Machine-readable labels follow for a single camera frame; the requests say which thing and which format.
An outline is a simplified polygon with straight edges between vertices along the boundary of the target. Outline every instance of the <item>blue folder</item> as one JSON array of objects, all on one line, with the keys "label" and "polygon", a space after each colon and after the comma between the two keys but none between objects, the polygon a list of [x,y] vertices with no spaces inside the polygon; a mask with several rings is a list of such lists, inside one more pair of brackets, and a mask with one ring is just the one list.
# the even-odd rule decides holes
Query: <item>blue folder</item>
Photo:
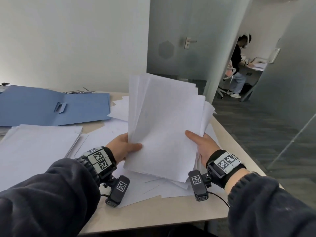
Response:
[{"label": "blue folder", "polygon": [[65,94],[10,86],[0,95],[0,126],[58,126],[108,120],[109,93]]}]

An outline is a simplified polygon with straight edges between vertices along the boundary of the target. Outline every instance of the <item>floor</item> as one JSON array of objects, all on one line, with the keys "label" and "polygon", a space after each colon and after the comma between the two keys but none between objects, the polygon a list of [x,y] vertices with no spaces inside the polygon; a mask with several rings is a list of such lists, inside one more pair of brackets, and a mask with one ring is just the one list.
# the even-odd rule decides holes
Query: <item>floor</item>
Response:
[{"label": "floor", "polygon": [[316,140],[303,133],[270,166],[298,130],[251,101],[216,96],[213,106],[215,118],[266,175],[278,179],[288,192],[316,209]]}]

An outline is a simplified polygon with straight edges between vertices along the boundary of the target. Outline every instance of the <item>person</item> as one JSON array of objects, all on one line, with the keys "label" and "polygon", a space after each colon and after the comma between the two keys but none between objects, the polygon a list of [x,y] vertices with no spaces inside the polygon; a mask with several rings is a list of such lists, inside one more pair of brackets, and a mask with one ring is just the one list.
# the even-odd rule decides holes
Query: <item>person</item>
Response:
[{"label": "person", "polygon": [[[200,137],[185,131],[185,135],[198,145],[204,166],[220,150],[206,134]],[[117,163],[128,152],[142,148],[127,140],[126,133],[106,145]],[[100,200],[95,174],[83,159],[64,158],[45,173],[0,192],[0,236],[77,236]],[[316,212],[281,189],[275,179],[241,168],[224,189],[230,204],[229,228],[235,237],[310,237],[316,233]]]},{"label": "person", "polygon": [[238,38],[233,55],[231,57],[231,61],[233,63],[233,68],[235,68],[236,71],[232,77],[232,81],[231,81],[231,84],[229,87],[229,91],[227,91],[227,94],[230,95],[231,97],[237,98],[237,99],[241,98],[239,93],[241,92],[241,90],[242,90],[242,88],[247,80],[247,76],[245,76],[239,72],[239,65],[254,67],[254,64],[241,60],[241,49],[247,47],[248,38],[249,38],[249,43],[250,43],[251,42],[251,35],[249,35],[249,37],[246,35],[243,35],[243,36]]}]

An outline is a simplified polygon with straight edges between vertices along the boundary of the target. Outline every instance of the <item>sneaker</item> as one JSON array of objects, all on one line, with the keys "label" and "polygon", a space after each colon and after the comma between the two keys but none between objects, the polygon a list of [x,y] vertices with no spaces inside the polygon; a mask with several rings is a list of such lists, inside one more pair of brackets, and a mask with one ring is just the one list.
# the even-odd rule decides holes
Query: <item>sneaker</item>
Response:
[{"label": "sneaker", "polygon": [[241,96],[239,94],[237,94],[237,93],[231,94],[230,96],[233,97],[233,98],[237,98],[237,99],[241,98]]}]

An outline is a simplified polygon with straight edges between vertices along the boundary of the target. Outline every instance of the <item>hand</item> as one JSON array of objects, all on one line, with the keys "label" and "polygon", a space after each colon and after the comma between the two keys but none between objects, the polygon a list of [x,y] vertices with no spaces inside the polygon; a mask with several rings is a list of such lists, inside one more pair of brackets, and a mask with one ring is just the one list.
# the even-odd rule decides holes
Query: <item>hand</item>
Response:
[{"label": "hand", "polygon": [[247,67],[254,68],[254,67],[255,67],[255,64],[249,62],[249,64],[247,65]]},{"label": "hand", "polygon": [[108,147],[112,151],[117,164],[125,159],[127,153],[131,151],[139,151],[143,147],[141,143],[127,143],[127,140],[128,134],[125,133],[117,136],[106,145],[106,147]]},{"label": "hand", "polygon": [[207,161],[215,151],[220,150],[216,142],[206,133],[201,137],[191,131],[185,131],[185,135],[197,144],[203,166],[206,166]]}]

